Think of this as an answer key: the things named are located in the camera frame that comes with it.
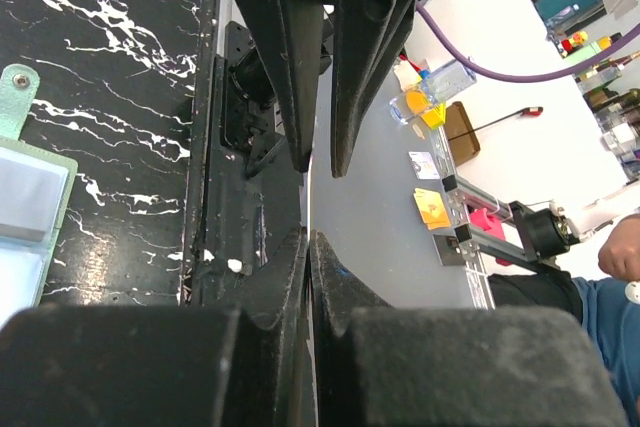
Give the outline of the orange cards outside table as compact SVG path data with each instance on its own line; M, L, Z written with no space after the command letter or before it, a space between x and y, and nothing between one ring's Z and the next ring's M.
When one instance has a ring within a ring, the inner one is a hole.
M429 230L449 228L451 226L451 221L440 193L416 188L413 198L421 219Z

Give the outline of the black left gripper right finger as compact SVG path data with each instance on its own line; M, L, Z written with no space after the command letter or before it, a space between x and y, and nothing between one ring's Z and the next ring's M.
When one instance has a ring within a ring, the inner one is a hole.
M557 309L398 309L313 232L323 426L624 426L583 329Z

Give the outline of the mint green card holder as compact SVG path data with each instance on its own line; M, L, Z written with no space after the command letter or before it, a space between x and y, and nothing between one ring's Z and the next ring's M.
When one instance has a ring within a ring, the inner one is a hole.
M20 139L40 84L22 64L1 73L1 324L39 304L78 163Z

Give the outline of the clear plastic box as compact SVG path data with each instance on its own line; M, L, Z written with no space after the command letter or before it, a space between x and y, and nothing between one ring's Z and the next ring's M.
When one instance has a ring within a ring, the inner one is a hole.
M445 123L447 103L476 81L475 72L451 60L394 97L389 102L390 113L402 125L420 119L431 129L437 129Z

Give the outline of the aluminium frame rail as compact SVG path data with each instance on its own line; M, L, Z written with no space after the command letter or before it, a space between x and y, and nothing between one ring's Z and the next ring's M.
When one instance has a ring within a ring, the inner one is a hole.
M496 237L472 222L471 214L478 211L496 214L499 223L516 227L521 213L457 174L452 149L442 127L432 132L432 145L443 188L442 199L452 228L450 233L434 235L439 261L445 267L463 271L474 307L493 309L495 302L482 259L484 254L532 272L543 272L548 265L524 248Z

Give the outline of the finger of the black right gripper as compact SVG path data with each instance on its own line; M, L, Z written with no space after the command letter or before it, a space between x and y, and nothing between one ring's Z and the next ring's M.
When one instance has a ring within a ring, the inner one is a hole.
M235 0L281 111L293 167L312 151L323 34L321 0Z
M366 112L411 31L415 0L331 0L333 71L330 151L346 175Z

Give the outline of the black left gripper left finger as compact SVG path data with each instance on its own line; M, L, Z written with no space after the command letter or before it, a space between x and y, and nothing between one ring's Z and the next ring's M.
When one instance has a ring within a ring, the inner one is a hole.
M307 233L210 307L56 306L1 332L5 426L295 426Z

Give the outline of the person in blue shirt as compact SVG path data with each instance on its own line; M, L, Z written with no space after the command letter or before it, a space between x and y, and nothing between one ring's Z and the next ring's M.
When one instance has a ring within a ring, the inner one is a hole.
M639 301L626 289L639 280L639 215L620 220L599 250L599 280L564 271L489 277L497 307L556 308L587 332L611 375L631 426L639 424Z

